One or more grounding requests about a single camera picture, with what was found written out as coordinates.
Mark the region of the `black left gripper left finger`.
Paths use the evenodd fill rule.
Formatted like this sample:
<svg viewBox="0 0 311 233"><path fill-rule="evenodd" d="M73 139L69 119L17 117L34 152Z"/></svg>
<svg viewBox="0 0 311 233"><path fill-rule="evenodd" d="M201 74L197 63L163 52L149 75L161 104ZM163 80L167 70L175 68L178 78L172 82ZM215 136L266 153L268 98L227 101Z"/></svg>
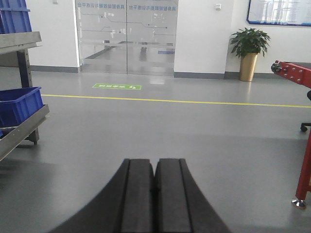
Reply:
<svg viewBox="0 0 311 233"><path fill-rule="evenodd" d="M124 159L107 185L53 233L150 233L153 171L147 159Z"/></svg>

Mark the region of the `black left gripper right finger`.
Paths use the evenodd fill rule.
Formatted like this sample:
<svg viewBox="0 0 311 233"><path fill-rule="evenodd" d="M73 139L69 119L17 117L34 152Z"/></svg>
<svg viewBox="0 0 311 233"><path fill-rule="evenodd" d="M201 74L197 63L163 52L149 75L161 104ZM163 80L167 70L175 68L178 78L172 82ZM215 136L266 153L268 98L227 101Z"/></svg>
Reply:
<svg viewBox="0 0 311 233"><path fill-rule="evenodd" d="M159 233L229 233L194 180L185 159L160 159L156 167Z"/></svg>

